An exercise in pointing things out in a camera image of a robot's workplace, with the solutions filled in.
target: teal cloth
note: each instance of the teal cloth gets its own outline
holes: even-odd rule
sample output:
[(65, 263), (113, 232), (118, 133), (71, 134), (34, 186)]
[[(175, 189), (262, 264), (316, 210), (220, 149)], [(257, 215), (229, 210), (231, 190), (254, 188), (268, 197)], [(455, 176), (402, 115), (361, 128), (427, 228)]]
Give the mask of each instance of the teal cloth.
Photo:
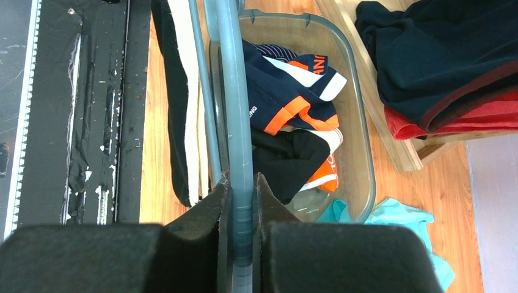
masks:
[(343, 200), (334, 200), (316, 220), (317, 223), (352, 223)]
[[(341, 200), (335, 200), (327, 207), (317, 220), (319, 223), (352, 223), (347, 211), (347, 204)], [(366, 225), (398, 225), (412, 230), (425, 245), (437, 280), (443, 291), (450, 287), (455, 279), (455, 273), (450, 265), (432, 252), (432, 242), (428, 236), (426, 225), (434, 222), (434, 217), (412, 206), (407, 206), (393, 198), (388, 198), (380, 203), (365, 221)]]

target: metal track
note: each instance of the metal track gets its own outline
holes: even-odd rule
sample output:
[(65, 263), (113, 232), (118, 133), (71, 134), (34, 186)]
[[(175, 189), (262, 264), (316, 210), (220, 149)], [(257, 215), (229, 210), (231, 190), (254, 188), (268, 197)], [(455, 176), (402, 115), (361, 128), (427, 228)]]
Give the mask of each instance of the metal track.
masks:
[(29, 34), (27, 38), (27, 53), (23, 73), (23, 86), (21, 89), (20, 114), (18, 116), (18, 127), (16, 129), (13, 170), (9, 188), (9, 201), (7, 203), (4, 239), (9, 237), (12, 231), (14, 231), (18, 226), (20, 190), (23, 179), (25, 149), (27, 146), (29, 114), (31, 113), (32, 81), (34, 77), (34, 65), (38, 45), (38, 28), (40, 24), (41, 6), (42, 0), (32, 0), (31, 21), (29, 22)]

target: fabric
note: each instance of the fabric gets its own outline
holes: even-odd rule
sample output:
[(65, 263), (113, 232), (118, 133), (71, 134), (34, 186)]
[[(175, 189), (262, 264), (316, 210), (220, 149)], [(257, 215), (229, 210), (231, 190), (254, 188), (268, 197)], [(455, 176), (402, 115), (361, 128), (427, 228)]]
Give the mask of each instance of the fabric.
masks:
[(198, 120), (197, 120), (197, 140), (200, 163), (199, 192), (201, 198), (209, 194), (209, 159), (207, 150), (207, 134), (205, 131), (205, 107), (203, 105), (202, 85), (198, 87)]
[(266, 178), (273, 194), (288, 204), (330, 154), (329, 143), (306, 130), (272, 136), (252, 128), (254, 173)]
[(446, 289), (450, 287), (451, 282), (455, 279), (455, 273), (444, 259), (434, 255), (432, 252), (432, 241), (428, 236), (426, 226), (433, 222), (434, 217), (429, 212), (407, 206), (393, 198), (388, 198), (376, 206), (369, 215), (369, 218), (365, 221), (365, 224), (398, 225), (414, 232), (425, 245), (430, 260), (432, 261), (437, 280), (443, 291), (446, 291)]
[(421, 0), (405, 12), (361, 2), (356, 28), (382, 102), (424, 132), (518, 89), (518, 0)]
[(326, 192), (335, 192), (339, 185), (338, 167), (335, 162), (335, 155), (330, 154), (322, 166), (302, 186), (300, 191), (318, 187)]
[(244, 40), (243, 51), (250, 124), (254, 128), (276, 135), (287, 123), (321, 131), (338, 127), (337, 112), (331, 102), (321, 100), (319, 94), (273, 66)]
[[(284, 127), (282, 131), (294, 131), (296, 128), (292, 126)], [(338, 167), (335, 160), (334, 152), (343, 143), (343, 134), (339, 129), (332, 131), (315, 131), (307, 130), (320, 138), (324, 139), (329, 145), (329, 156), (326, 161), (314, 172), (309, 180), (302, 186), (300, 191), (318, 187), (326, 192), (334, 192), (339, 185)]]
[(167, 0), (152, 0), (151, 12), (166, 70), (173, 190), (183, 205), (193, 206), (200, 200), (200, 183), (202, 194), (208, 185), (200, 180), (200, 173), (208, 174), (208, 158), (191, 14), (186, 1)]
[[(395, 139), (404, 140), (428, 135), (391, 108), (385, 107), (385, 119)], [(433, 134), (516, 130), (518, 130), (517, 91), (483, 104)]]
[(327, 56), (313, 54), (297, 56), (288, 63), (318, 75), (326, 75), (329, 68), (327, 66)]
[(262, 56), (277, 59), (282, 62), (288, 62), (298, 56), (297, 53), (293, 52), (292, 50), (275, 44), (253, 44), (253, 46), (255, 49), (257, 49), (257, 51), (259, 51), (259, 53), (261, 53)]
[(283, 63), (268, 57), (265, 57), (265, 59), (272, 63), (273, 66), (288, 73), (292, 78), (295, 78), (304, 87), (308, 87), (314, 94), (318, 95), (321, 100), (326, 102), (336, 98), (347, 82), (347, 79), (331, 67), (324, 67), (323, 70), (326, 71), (325, 75), (310, 71), (310, 68), (302, 63), (302, 58), (301, 62), (292, 60), (290, 63)]
[(334, 200), (316, 220), (317, 223), (352, 223), (343, 200)]
[(151, 12), (155, 22), (158, 46), (166, 65), (173, 190), (181, 204), (190, 206), (189, 173), (184, 141), (189, 96), (187, 75), (180, 60), (175, 23), (173, 22), (167, 1), (152, 0)]

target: white cloth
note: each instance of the white cloth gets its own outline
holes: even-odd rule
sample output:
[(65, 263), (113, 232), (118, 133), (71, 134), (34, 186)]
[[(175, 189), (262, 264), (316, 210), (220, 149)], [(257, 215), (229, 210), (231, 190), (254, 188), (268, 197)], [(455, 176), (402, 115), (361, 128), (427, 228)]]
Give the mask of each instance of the white cloth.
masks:
[(198, 114), (199, 114), (199, 66), (196, 55), (196, 45), (187, 0), (168, 0), (173, 21), (177, 27), (178, 53), (181, 64), (187, 75), (188, 103), (185, 121), (185, 156), (187, 161), (189, 201), (194, 206), (199, 201), (200, 159), (198, 143)]
[(205, 131), (205, 108), (203, 106), (203, 92), (199, 87), (198, 97), (198, 150), (200, 163), (199, 195), (205, 198), (209, 194), (209, 162), (207, 151), (207, 136)]
[(337, 180), (337, 179), (338, 179), (338, 175), (336, 175), (336, 174), (329, 174), (326, 176), (322, 176), (322, 177), (318, 178), (317, 180), (304, 184), (302, 186), (302, 188), (300, 189), (300, 191), (305, 191), (305, 190), (308, 190), (311, 188), (315, 188), (324, 183), (328, 183), (329, 181), (333, 181), (333, 180)]
[[(304, 87), (311, 87), (322, 78), (322, 75), (312, 73), (292, 64), (284, 63), (277, 59), (266, 56), (263, 56), (263, 58), (272, 63), (273, 66), (291, 75), (292, 78), (295, 78)], [(322, 94), (320, 94), (320, 99), (326, 102), (332, 101), (338, 96), (346, 83), (347, 79), (344, 78), (340, 73), (336, 72), (327, 84), (326, 88), (322, 91)]]

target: red fabric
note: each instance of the red fabric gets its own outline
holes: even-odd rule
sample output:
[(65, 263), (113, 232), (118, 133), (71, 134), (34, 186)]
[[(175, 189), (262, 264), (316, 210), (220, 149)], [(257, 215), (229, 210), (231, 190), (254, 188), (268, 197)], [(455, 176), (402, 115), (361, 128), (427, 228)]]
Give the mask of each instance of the red fabric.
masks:
[(425, 132), (388, 107), (385, 107), (385, 119), (392, 136), (397, 140), (430, 134), (516, 131), (518, 130), (518, 91), (493, 99), (434, 133)]

